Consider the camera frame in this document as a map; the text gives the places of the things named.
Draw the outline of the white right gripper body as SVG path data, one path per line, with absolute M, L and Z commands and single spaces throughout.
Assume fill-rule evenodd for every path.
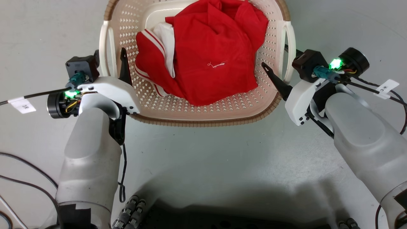
M 286 100 L 286 111 L 295 125 L 302 126 L 311 120 L 333 138 L 334 129 L 325 114 L 325 106 L 334 93 L 335 85 L 327 80 L 318 79 L 314 83 L 301 80 Z

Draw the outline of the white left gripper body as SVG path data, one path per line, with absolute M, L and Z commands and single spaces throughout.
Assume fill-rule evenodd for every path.
M 137 93 L 132 85 L 114 77 L 100 77 L 92 84 L 79 86 L 82 100 L 79 116 L 89 110 L 100 110 L 107 117 L 107 130 L 119 144 L 125 141 L 126 117 L 141 111 Z

